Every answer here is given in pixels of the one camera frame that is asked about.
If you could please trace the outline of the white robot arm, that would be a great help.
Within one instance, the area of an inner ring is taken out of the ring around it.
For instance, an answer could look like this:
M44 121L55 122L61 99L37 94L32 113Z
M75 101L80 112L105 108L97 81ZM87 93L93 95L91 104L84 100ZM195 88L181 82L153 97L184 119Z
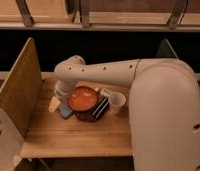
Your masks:
M54 72L60 99L78 81L129 89L135 171L200 171L200 90L185 62L154 58L87 65L75 55Z

